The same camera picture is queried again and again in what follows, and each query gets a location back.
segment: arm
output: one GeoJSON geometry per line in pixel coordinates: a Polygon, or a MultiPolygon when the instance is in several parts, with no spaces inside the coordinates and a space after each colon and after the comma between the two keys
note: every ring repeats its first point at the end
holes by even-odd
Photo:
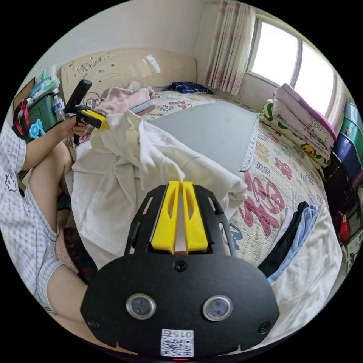
{"type": "Polygon", "coordinates": [[[121,347],[110,347],[97,340],[91,333],[80,312],[86,289],[87,285],[68,267],[59,266],[47,285],[48,301],[56,313],[50,313],[53,319],[72,334],[90,343],[118,352],[135,354],[121,347]]]}
{"type": "Polygon", "coordinates": [[[32,140],[26,146],[24,170],[38,165],[62,140],[73,135],[76,118],[68,118],[54,126],[45,135],[32,140]]]}
{"type": "Polygon", "coordinates": [[[101,341],[97,340],[95,338],[95,336],[91,333],[91,330],[89,330],[88,326],[86,325],[86,323],[84,321],[78,322],[78,321],[74,321],[74,320],[69,320],[60,315],[55,315],[52,313],[49,313],[49,315],[56,322],[58,322],[64,329],[68,330],[70,333],[74,334],[75,336],[77,336],[81,339],[87,340],[90,343],[99,345],[100,347],[103,347],[103,348],[111,349],[113,351],[136,355],[136,353],[127,351],[126,349],[123,349],[121,347],[113,348],[113,347],[110,347],[110,346],[102,343],[101,341]]]}

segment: person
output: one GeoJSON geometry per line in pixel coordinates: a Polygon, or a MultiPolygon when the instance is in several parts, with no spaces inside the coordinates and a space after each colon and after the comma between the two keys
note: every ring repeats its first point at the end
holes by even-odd
{"type": "Polygon", "coordinates": [[[0,229],[10,258],[39,304],[64,328],[93,344],[98,341],[80,313],[87,285],[56,258],[59,188],[68,193],[64,177],[72,158],[64,140],[83,136],[86,124],[70,117],[26,144],[5,122],[0,134],[0,229]],[[31,170],[24,197],[17,174],[31,170]]]}

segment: qr code label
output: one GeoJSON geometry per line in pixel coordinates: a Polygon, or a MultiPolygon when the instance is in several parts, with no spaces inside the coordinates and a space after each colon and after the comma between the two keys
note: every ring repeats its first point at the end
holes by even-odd
{"type": "Polygon", "coordinates": [[[160,355],[163,357],[194,357],[192,330],[162,329],[160,355]]]}

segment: green storage box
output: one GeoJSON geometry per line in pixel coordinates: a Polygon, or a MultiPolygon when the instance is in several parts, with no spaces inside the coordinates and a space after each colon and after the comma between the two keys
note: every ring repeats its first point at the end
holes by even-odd
{"type": "MultiPolygon", "coordinates": [[[[34,124],[37,119],[41,120],[44,132],[47,132],[57,123],[56,114],[53,111],[53,97],[54,93],[52,91],[46,92],[28,108],[30,124],[34,124]]],[[[22,118],[20,119],[20,124],[22,125],[23,130],[26,133],[25,136],[20,134],[19,130],[15,125],[13,125],[12,129],[17,136],[19,136],[20,138],[25,140],[26,143],[28,143],[32,139],[28,135],[29,130],[24,116],[22,116],[22,118]]]]}

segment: plaid pajamas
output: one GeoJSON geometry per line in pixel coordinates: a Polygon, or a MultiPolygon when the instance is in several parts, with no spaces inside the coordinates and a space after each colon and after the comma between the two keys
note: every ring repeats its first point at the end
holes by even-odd
{"type": "Polygon", "coordinates": [[[15,268],[24,284],[43,306],[52,311],[47,283],[62,263],[57,260],[55,233],[29,188],[23,198],[17,174],[25,160],[26,145],[5,121],[0,136],[0,229],[15,268]]]}

